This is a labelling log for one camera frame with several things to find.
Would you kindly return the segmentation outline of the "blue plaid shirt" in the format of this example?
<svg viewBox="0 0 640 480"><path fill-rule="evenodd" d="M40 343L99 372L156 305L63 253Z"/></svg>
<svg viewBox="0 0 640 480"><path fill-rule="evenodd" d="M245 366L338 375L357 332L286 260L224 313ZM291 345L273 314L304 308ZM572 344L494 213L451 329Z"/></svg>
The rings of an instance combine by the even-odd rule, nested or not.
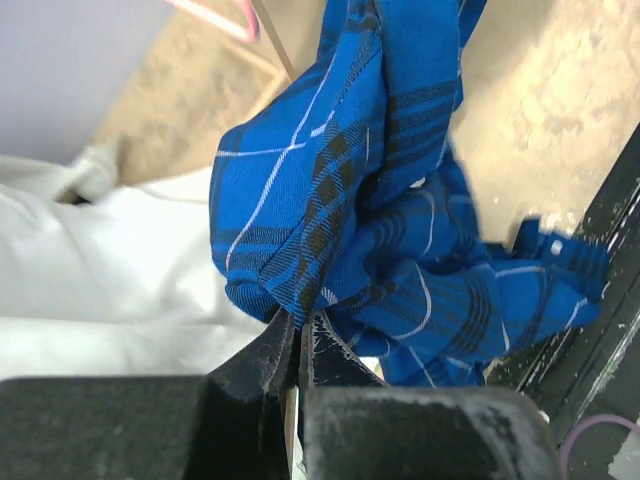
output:
<svg viewBox="0 0 640 480"><path fill-rule="evenodd" d="M315 63L228 131L210 188L213 261L268 321L322 312L394 386L480 385L495 359L598 316L600 245L522 223L482 241L448 138L481 1L331 1Z"/></svg>

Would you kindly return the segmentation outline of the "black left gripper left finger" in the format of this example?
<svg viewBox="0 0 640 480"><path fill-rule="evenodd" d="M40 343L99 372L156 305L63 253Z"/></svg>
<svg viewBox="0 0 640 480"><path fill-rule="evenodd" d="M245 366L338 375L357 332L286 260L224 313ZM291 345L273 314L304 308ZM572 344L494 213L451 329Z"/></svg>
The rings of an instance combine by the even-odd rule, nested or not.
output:
<svg viewBox="0 0 640 480"><path fill-rule="evenodd" d="M57 377L1 385L5 479L286 479L295 325L278 311L202 376Z"/></svg>

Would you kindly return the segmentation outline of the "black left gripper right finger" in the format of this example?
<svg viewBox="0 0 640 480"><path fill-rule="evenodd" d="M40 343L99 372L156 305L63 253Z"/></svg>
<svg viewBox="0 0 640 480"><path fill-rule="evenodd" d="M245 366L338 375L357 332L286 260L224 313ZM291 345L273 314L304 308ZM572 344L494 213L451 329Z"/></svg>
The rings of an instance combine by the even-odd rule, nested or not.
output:
<svg viewBox="0 0 640 480"><path fill-rule="evenodd" d="M322 312L302 330L299 386L310 479L563 476L531 400L496 387L391 387Z"/></svg>

